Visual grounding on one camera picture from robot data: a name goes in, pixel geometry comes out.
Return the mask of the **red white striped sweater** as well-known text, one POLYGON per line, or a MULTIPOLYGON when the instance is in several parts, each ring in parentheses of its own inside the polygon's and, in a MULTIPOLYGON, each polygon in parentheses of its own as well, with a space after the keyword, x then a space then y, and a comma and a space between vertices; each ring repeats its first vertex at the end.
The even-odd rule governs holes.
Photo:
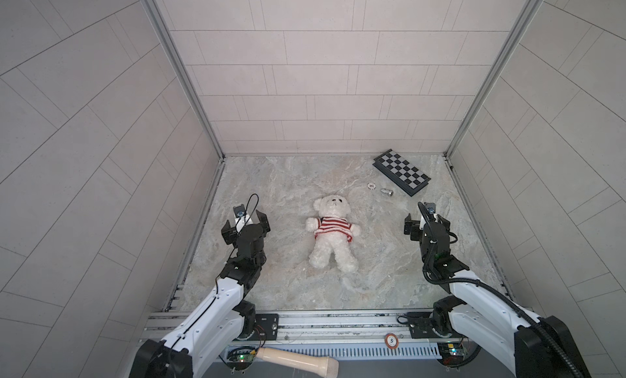
POLYGON ((345 218, 324 217, 317 219, 317 228, 314 231, 314 238, 317 239, 322 234, 340 233, 344 235, 348 243, 354 238, 353 225, 345 218))

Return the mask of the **white teddy bear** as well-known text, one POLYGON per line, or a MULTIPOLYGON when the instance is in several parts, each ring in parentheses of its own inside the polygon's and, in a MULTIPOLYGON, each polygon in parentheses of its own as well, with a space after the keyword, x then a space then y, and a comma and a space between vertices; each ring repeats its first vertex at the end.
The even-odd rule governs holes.
MULTIPOLYGON (((317 218, 308 218, 305 223, 306 230, 314 235, 317 228, 317 219, 324 217, 345 218, 348 221, 351 209, 348 200, 340 195, 328 195, 317 199, 313 204, 317 211, 317 218)), ((361 228, 353 225, 354 238, 360 236, 361 228)), ((354 273, 358 270, 358 261, 350 250, 351 243, 347 242, 340 233, 322 234, 315 239, 314 248, 309 256, 311 266, 316 269, 324 269, 329 265, 330 257, 334 255, 337 267, 343 273, 354 273)))

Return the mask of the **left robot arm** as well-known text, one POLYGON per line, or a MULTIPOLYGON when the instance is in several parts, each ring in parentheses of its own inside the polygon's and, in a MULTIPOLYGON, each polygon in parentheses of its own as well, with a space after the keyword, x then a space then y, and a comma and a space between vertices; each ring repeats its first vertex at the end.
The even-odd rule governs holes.
POLYGON ((147 340, 135 355, 130 377, 202 377, 223 350, 255 331, 255 305, 245 300, 267 262, 264 238, 270 232, 267 215, 257 223, 242 221, 221 230, 236 249, 216 277, 215 287, 187 319, 161 340, 147 340))

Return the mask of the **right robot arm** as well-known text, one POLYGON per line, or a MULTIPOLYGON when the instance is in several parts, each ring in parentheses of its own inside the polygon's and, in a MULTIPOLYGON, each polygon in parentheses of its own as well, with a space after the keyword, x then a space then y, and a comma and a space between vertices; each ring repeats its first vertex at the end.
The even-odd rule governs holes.
POLYGON ((564 322, 543 317, 484 283, 453 256, 458 237, 432 203, 419 203, 419 219, 406 217, 404 234, 420 245, 425 280, 448 296, 433 305, 430 318, 440 337, 458 333, 499 360, 516 377, 588 377, 564 322))

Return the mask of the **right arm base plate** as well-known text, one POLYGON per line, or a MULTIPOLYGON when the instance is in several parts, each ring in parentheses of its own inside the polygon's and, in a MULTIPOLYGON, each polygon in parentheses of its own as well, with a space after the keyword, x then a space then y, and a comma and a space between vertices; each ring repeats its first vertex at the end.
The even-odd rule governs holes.
POLYGON ((409 327, 412 339, 440 338, 440 336, 435 332, 432 314, 432 310, 414 311, 404 314, 402 321, 404 322, 404 325, 409 327))

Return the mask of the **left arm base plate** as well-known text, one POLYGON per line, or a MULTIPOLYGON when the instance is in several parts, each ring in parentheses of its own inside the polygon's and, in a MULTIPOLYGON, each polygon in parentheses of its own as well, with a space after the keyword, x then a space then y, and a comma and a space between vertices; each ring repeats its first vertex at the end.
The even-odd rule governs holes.
POLYGON ((256 314, 254 318, 246 316, 244 327, 237 340, 267 341, 276 340, 279 327, 279 314, 256 314))

